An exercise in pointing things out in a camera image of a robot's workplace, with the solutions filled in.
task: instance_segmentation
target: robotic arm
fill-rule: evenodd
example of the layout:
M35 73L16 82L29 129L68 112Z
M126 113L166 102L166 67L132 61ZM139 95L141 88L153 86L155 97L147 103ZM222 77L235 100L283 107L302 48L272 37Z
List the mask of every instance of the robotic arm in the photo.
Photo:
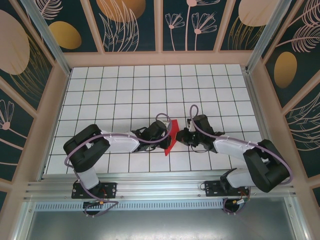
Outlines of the robotic arm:
M188 128L176 134L175 139L178 142L192 147L201 144L207 151L227 154L246 163L247 169L231 169L221 176L220 185L226 193L239 187L250 186L256 186L261 191L268 193L290 176L287 168L279 160L258 147L240 143L228 137L215 139L203 134L198 129L217 137L224 134L224 132L214 132L206 115L197 115L193 121L188 119L187 122ZM117 133L105 132L92 124L67 141L63 149L69 155L80 144L94 136L104 134L104 137L96 138L89 144L83 145L69 159L84 187L92 194L96 194L101 189L101 183L94 170L94 165L105 152L134 153L147 151L148 148L153 150L157 147L167 149L171 144L169 135L163 139L163 136L168 133L167 127L167 122L156 120L148 128L133 130L126 133L126 136L124 134L117 136ZM138 139L152 141L152 143L145 143ZM257 144L281 157L271 141L265 139Z
M143 127L126 134L117 135L117 133L100 130L97 125L92 124L67 141L63 149L69 155L80 144L92 137L106 135L89 141L69 159L84 187L91 193L95 193L99 191L101 183L95 172L94 165L105 152L136 153L147 151L148 148L151 150L157 147L167 149L171 144L171 137L168 135L165 139L158 140L167 134L168 125L169 123L166 121L156 120L148 128ZM145 143L138 139L152 141L153 143Z
M193 122L198 128L210 135L219 137L225 134L224 132L214 132L206 115L197 115L193 121L187 120L188 128L177 133L177 141L192 147L201 144L207 151L230 155L244 161L247 165L247 169L231 169L221 176L220 184L226 192L230 188L256 186L261 191L268 193L290 176L286 167L272 155L257 147L228 139L228 137L215 139L204 135L193 126ZM257 145L282 158L271 141L264 139Z

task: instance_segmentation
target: white arm segment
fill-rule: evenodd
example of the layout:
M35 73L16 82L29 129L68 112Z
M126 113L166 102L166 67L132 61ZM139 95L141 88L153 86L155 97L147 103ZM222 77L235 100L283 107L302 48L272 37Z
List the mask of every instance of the white arm segment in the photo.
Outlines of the white arm segment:
M240 142L232 140L215 140L213 142L215 150L219 154L227 154L233 156L237 159L245 161L244 152L248 149L253 149L253 146L249 146ZM239 188L243 186L254 187L256 186L252 181L249 170L245 169L236 169L230 172L226 179L233 188Z
M101 131L102 134L110 134L107 131ZM127 135L136 136L132 132L125 133ZM110 147L107 149L106 153L132 153L139 146L139 141L126 136L105 136L106 140L109 141ZM78 172L79 178L82 181L86 189L91 189L99 183L98 176L94 167L84 171Z
M237 141L232 140L215 140L213 142L215 150L219 154L227 154L237 159L245 161L244 152L248 149L253 149L253 146L249 146Z
M101 131L102 134L111 134L111 132L108 131ZM133 137L136 137L134 133L127 132L125 133L128 136L131 135ZM123 152L128 152L131 153L134 150L137 149L139 146L139 141L130 137L126 136L105 136L104 137L106 140L108 140L110 147L106 151L106 153L123 153Z

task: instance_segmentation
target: red object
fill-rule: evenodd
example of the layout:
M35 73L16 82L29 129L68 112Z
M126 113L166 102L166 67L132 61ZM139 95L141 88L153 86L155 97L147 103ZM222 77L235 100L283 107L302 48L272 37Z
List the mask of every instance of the red object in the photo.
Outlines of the red object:
M175 143L177 142L177 140L176 140L177 132L179 132L178 120L174 119L174 120L172 120L172 129L171 129L171 132L169 134L169 136L171 136L171 144L167 149L164 150L164 154L166 156L168 156L168 154L170 153L171 149L174 147Z

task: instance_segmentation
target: line-drawn flower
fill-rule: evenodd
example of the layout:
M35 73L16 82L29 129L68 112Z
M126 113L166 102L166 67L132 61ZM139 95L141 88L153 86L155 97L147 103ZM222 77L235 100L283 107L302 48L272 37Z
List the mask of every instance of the line-drawn flower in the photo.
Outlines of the line-drawn flower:
M189 7L195 7L197 5L212 5L219 3L220 0L186 0Z
M181 13L179 13L179 14L174 13L174 14L172 14L172 16L170 13L168 13L165 15L165 20L170 28L171 43L172 43L173 51L175 51L176 49L175 49L175 45L174 45L174 39L172 37L172 29L184 27L185 22L183 21Z
M199 19L199 13L192 14L192 25L195 33L195 40L194 40L194 50L197 50L197 36L199 34L207 34L212 33L217 30L217 25L214 25L216 20L214 18L214 13L202 14L201 18Z
M185 27L185 50L188 51L188 26L189 26L189 15L190 8L195 6L206 6L212 4L218 4L220 0L186 0L186 4L188 4L188 12L186 15L186 27Z
M15 110L15 105L11 101L8 101L8 103L6 104L6 102L3 99L0 100L0 130L4 130L4 131L9 130L9 131L17 134L18 136L26 139L27 138L26 136L16 132L15 130L12 130L10 128L10 124L11 124L11 120L12 120L12 117L14 114L14 110ZM23 150L23 147L15 145L15 144L8 142L4 139L0 138L0 142L7 144L11 147L14 147L16 149Z
M14 114L15 105L8 101L6 105L3 99L0 100L0 129L9 130L10 122Z

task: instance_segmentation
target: wire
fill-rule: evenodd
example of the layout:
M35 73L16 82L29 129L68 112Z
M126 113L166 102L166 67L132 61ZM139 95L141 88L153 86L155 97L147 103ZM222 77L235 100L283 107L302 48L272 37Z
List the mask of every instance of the wire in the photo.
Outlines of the wire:
M251 195L251 187L249 187L249 194L246 195L246 197L248 198L248 201L250 200L250 195ZM228 199L229 198L226 197L225 199L223 199L223 202L222 202L222 210L228 215L229 214L237 215L237 214L241 213L244 210L244 208L245 208L245 206L247 204L246 202L244 202L240 209L238 209L236 212L233 212L233 211L230 211L229 209L226 208L226 202L227 202Z
M196 108L196 114L195 114L195 116L197 116L197 115L198 115L198 112L199 112L199 108L198 108L197 105L195 105L195 104L191 105L190 110L189 110L190 119L191 119L194 127L195 127L200 133L202 133L202 134L204 134L204 135L206 135L206 136L208 136L208 137L210 137L210 138L215 138L215 139L218 139L218 140L232 140L232 141L239 142L239 143L242 143L242 144L250 145L250 146L253 146L253 147L255 147L255 148L258 148L258 149L260 149L260 150L262 150L262 151L270 154L272 157L274 157L274 158L276 158L277 160L279 160L279 161L285 166L285 168L287 169L287 171L289 172L289 179L288 179L287 181L285 181L285 182L280 183L279 185L286 185L286 184L289 184L289 183L292 182L292 180L293 180L293 172L292 172L291 168L290 168L289 165L288 165L281 157L279 157L277 154L275 154L274 152L270 151L269 149L266 149L266 148L263 147L263 146L260 146L260 145L258 145L258 144L252 143L252 142L250 142L250 141L244 141L244 140L240 140L240 139L233 138L233 137L229 137L229 136L228 136L228 137L226 137L226 136L215 136L215 135L211 135L211 134L203 131L202 129L200 129L200 128L196 125L196 123L195 123L195 121L194 121L194 119L193 119L193 117L192 117L192 109L193 109L193 108Z
M205 150L205 151L195 151L193 146L191 146L191 149L192 149L192 151L194 151L194 152L197 153L197 154L204 154L204 153L208 152L208 150Z
M159 114L155 117L155 120L157 120L158 117L161 116L161 115L165 116L165 117L168 119L169 125L168 125L168 131L167 131L167 133L164 135L164 137L162 137L162 138L160 138L160 139L158 139L158 140L155 140L155 141L147 141L147 140L140 139L140 138L138 138L138 137L136 137L136 136L132 136L132 135L125 134L125 133L105 133L105 134L100 134L100 135L93 136L93 137L89 138L88 140L82 142L82 143L81 143L80 145L78 145L74 150L72 150L72 151L68 154L68 156L65 158L65 160L64 160L64 165L66 165L67 167L73 169L76 178L78 179L79 183L81 184L81 187L83 188L83 190L84 190L90 197L92 197L93 199L96 199L96 200L98 200L98 201L100 201L100 202L103 202L103 203L105 203L105 204L113 204L113 205L111 205L110 207L108 207L106 210L100 211L100 212L97 213L96 215L89 215L89 214L87 213L87 209L88 209L88 207L90 207L90 205L88 205L88 206L86 206L86 208L84 209L84 213L86 214L87 217L91 217L91 218L99 217L99 216L107 213L110 209L114 208L116 205L119 204L119 202L118 202L118 201L105 200L105 199L99 198L99 197L93 195L91 192L89 192L89 190L84 186L83 182L81 181L78 173L75 171L74 166L72 166L71 164L68 163L70 157L71 157L76 151L78 151L80 148L82 148L84 145L86 145L87 143L89 143L89 142L91 142L91 141L93 141L93 140L95 140L95 139L104 138L104 137L116 137L116 136L118 136L118 137L128 137L128 138L135 139L135 140L138 140L138 141L140 141L140 142L147 143L147 144L156 144L156 143L159 143L159 142L163 141L164 139L166 139L166 138L169 136L169 134L171 133L171 130L172 130L172 120L171 120L171 118L170 118L167 114L165 114L165 113L159 113Z

